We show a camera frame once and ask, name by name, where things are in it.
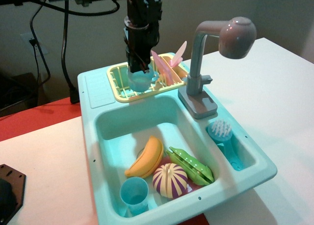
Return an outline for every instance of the purple striped onion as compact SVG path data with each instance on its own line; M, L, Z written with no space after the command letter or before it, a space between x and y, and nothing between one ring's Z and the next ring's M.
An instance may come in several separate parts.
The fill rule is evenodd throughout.
M153 186L162 196L177 198L186 190L187 175L181 166L168 163L154 172Z

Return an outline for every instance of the gray faucet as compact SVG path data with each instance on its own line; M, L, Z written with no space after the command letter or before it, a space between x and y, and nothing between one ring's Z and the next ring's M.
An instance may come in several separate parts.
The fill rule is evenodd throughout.
M187 84L179 88L179 98L196 119L211 116L217 111L217 104L203 90L210 84L210 75L201 75L202 58L208 35L219 37L219 52L231 59L244 58L256 39L256 28L250 19L236 17L230 21L205 21L195 31L190 73Z

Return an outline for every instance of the light blue cup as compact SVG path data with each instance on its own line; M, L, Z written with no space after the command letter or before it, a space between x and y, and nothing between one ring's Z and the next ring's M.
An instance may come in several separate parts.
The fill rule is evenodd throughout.
M153 69L150 69L148 73L142 71L131 73L128 69L129 87L139 93L145 92L151 87L153 77Z
M128 178L120 188L120 198L127 205L133 216L148 210L148 185L140 177Z

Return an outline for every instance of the electrical outlet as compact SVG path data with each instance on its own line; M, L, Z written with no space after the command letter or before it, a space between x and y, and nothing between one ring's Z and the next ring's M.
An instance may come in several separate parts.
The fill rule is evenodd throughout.
M43 52L43 54L47 54L48 53L48 50L46 49L46 47L43 45L43 42L42 40L38 37L37 33L36 34L36 37L37 37L37 40L39 42L39 45L40 45L40 48L41 48L41 51ZM33 49L33 45L30 44L30 40L33 40L34 39L34 36L31 32L28 32L28 33L24 33L24 34L20 34L22 40L24 41L24 43L26 44L26 47L31 51L31 53L34 55L34 49ZM37 45L35 45L35 51L36 51L36 56L40 56L40 53L39 53L39 49L37 47Z

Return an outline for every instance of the toy pea pod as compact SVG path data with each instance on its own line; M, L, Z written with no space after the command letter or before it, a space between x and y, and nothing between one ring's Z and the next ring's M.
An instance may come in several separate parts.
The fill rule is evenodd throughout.
M197 185L205 186L214 182L210 168L183 149L170 147L172 152L166 150L171 162L180 165L187 176Z

